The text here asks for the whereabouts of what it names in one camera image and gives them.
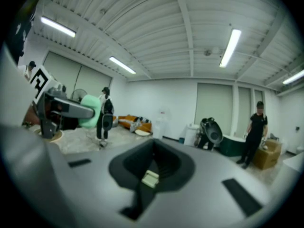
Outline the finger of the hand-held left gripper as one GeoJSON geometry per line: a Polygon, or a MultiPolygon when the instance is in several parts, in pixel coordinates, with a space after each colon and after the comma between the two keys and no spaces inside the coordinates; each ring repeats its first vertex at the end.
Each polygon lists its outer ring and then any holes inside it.
{"type": "Polygon", "coordinates": [[[90,119],[95,115],[93,109],[61,98],[54,98],[54,107],[54,113],[63,117],[90,119]]]}

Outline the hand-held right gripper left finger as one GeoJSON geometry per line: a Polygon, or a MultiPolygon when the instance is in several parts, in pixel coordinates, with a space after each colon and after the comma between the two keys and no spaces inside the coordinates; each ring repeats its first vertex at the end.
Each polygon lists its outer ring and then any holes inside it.
{"type": "Polygon", "coordinates": [[[149,141],[139,141],[101,151],[64,155],[53,143],[48,146],[59,201],[52,221],[60,228],[153,228],[148,213],[137,220],[123,215],[135,202],[135,192],[118,185],[109,172],[111,160],[149,141]]]}

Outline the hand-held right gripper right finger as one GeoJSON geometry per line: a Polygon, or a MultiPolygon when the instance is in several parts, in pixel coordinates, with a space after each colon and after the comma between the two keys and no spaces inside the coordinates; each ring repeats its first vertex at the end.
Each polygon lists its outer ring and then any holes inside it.
{"type": "Polygon", "coordinates": [[[144,228],[244,227],[246,215],[222,183],[229,179],[235,179],[262,206],[271,201],[271,194],[262,182],[218,152],[167,139],[162,142],[188,154],[196,169],[179,191],[155,196],[142,215],[144,228]]]}

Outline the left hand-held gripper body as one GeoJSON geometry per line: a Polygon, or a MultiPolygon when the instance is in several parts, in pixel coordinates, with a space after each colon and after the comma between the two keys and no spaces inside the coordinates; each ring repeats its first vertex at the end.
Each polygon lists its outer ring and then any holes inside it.
{"type": "Polygon", "coordinates": [[[63,117],[71,116],[66,87],[42,65],[31,76],[30,85],[36,93],[33,103],[40,122],[41,135],[45,139],[52,139],[61,129],[63,117]]]}

